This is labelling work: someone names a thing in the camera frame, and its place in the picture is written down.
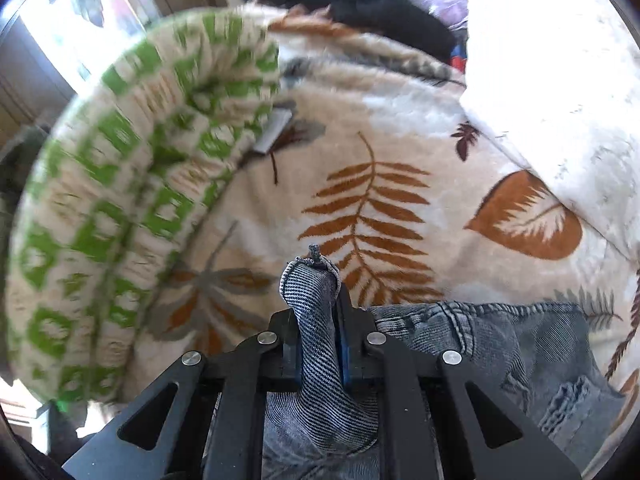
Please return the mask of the grey denim pants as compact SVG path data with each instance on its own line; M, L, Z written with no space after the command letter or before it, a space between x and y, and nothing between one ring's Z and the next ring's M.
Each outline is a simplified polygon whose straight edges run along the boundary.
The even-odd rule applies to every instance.
M302 383L267 398L267 479L577 479L624 403L570 304L357 309L317 248L280 294Z

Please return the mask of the green white rolled quilt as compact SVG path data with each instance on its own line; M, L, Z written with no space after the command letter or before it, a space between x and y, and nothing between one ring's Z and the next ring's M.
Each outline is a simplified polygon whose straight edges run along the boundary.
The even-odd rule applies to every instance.
M262 135L279 49L231 9L164 18L66 107L18 203L9 364L41 401L114 398L145 311Z

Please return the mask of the leaf print bed blanket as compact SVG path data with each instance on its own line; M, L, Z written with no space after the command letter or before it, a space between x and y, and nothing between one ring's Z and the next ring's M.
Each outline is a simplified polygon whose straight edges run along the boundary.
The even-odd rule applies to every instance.
M463 76L384 37L247 4L280 47L293 117L250 155L171 270L134 345L133 398L182 352L231 350L283 306L285 265L317 245L358 307L572 304L616 408L593 478L639 409L638 266L541 174L473 128Z

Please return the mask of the white patterned pillow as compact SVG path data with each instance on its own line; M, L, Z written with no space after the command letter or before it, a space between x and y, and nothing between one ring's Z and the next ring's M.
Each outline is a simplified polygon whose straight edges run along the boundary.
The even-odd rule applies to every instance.
M468 0L461 104L623 255L639 255L639 49L610 0Z

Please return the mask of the clear plastic bag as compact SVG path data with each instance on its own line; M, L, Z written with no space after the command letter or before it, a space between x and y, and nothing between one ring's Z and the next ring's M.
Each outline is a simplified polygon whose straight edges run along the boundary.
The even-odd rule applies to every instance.
M428 0L428 12L444 23L454 35L456 46L451 53L451 65L459 72L465 73L468 52L466 44L468 31L468 0Z

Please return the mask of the black garment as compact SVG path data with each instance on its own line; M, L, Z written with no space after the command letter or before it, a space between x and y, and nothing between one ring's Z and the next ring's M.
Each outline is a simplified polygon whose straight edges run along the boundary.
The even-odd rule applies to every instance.
M410 0L262 0L291 9L330 10L331 18L383 36L448 63L456 40L449 28Z

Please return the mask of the brown wooden window frame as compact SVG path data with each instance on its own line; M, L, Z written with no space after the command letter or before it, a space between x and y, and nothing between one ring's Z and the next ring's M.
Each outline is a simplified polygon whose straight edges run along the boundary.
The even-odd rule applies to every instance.
M56 114L74 90L54 67L24 18L26 4L35 0L1 0L1 143L7 144L19 128L44 115ZM197 8L226 6L228 0L127 0L134 15L149 21L158 16Z

